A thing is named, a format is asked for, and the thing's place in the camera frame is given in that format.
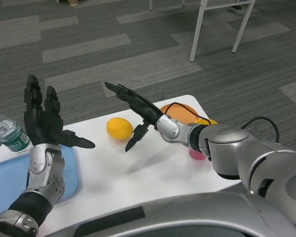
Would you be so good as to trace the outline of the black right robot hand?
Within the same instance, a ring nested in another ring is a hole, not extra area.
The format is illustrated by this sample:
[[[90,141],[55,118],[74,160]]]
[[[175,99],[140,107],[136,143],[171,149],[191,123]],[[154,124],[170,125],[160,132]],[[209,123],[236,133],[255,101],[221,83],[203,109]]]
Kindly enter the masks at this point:
[[[133,137],[125,147],[125,151],[127,152],[145,136],[150,125],[156,128],[157,121],[164,113],[153,103],[121,84],[114,85],[110,82],[105,82],[105,86],[110,91],[113,91],[118,99],[127,102],[130,109],[143,119],[143,124],[136,126]]]

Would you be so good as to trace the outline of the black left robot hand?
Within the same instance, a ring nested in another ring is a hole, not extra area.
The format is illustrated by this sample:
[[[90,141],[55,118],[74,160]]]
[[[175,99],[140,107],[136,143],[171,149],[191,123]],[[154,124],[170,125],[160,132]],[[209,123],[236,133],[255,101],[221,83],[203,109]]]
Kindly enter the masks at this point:
[[[24,101],[26,103],[24,125],[34,146],[61,144],[67,147],[95,148],[92,141],[76,136],[73,131],[63,129],[60,102],[52,86],[46,88],[45,108],[42,108],[42,92],[35,75],[29,74],[27,77]]]

